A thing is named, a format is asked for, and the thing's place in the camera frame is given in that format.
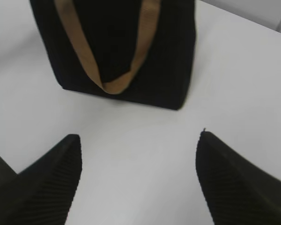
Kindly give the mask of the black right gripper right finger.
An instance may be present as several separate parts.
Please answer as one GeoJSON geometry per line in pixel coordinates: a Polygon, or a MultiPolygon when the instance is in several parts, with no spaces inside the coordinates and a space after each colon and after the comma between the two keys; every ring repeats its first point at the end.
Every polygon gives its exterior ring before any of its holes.
{"type": "Polygon", "coordinates": [[[195,168],[215,225],[281,225],[281,181],[209,131],[200,134],[195,168]]]}

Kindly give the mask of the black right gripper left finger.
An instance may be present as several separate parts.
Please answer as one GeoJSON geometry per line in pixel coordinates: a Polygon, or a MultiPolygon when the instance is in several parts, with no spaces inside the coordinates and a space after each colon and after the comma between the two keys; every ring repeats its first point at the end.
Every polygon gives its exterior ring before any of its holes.
{"type": "Polygon", "coordinates": [[[0,225],[63,225],[82,171],[79,135],[69,134],[20,173],[0,157],[0,225]]]}

